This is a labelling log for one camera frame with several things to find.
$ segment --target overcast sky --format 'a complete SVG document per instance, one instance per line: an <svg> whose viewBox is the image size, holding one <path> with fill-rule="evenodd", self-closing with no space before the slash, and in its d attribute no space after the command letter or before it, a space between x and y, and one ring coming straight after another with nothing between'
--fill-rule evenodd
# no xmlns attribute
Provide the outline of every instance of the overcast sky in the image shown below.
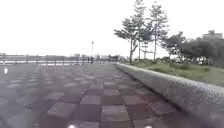
<svg viewBox="0 0 224 128"><path fill-rule="evenodd" d="M129 43L113 29L133 13L135 0L0 0L0 52L7 54L129 55ZM145 0L148 7L152 0ZM221 0L158 0L168 13L170 35L195 38L223 32ZM164 56L158 50L158 56Z"/></svg>

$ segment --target lamp post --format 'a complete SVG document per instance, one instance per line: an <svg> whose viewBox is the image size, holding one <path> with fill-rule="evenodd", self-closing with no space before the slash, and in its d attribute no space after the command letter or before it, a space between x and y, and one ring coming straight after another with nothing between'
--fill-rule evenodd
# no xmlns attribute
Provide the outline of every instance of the lamp post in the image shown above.
<svg viewBox="0 0 224 128"><path fill-rule="evenodd" d="M93 41L92 41L92 52L91 52L91 64L93 63Z"/></svg>

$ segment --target bush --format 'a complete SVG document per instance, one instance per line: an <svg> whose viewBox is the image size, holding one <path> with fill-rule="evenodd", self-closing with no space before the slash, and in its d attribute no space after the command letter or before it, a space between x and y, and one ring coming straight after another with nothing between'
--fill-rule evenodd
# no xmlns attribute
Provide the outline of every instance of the bush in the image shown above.
<svg viewBox="0 0 224 128"><path fill-rule="evenodd" d="M170 63L170 67L176 68L176 69L181 69L181 70L187 70L190 68L190 65L188 64L175 64L175 63Z"/></svg>
<svg viewBox="0 0 224 128"><path fill-rule="evenodd" d="M158 62L158 61L156 61L156 60L153 60L153 61L152 61L152 64L157 64L157 62Z"/></svg>
<svg viewBox="0 0 224 128"><path fill-rule="evenodd" d="M162 68L154 68L152 70L156 72L161 72L161 73L168 73L166 70L163 70Z"/></svg>
<svg viewBox="0 0 224 128"><path fill-rule="evenodd" d="M205 72L209 72L211 69L208 68L208 67L205 67L205 68L203 68L203 70L204 70Z"/></svg>
<svg viewBox="0 0 224 128"><path fill-rule="evenodd" d="M182 69L182 70L187 70L189 68L190 68L190 65L188 65L188 64L179 65L179 69Z"/></svg>

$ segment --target distant building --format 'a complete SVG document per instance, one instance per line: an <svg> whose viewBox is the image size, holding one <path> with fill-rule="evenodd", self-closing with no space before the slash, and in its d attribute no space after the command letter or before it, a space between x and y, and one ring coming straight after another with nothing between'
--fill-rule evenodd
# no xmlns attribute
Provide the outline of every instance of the distant building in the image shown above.
<svg viewBox="0 0 224 128"><path fill-rule="evenodd" d="M222 33L204 34L203 39L223 39Z"/></svg>

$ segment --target low concrete wall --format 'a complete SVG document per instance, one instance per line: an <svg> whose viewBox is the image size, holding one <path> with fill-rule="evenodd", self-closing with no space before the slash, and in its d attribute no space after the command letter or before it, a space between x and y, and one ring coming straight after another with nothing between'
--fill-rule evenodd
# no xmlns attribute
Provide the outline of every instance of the low concrete wall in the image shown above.
<svg viewBox="0 0 224 128"><path fill-rule="evenodd" d="M116 67L210 127L224 128L224 88L124 64Z"/></svg>

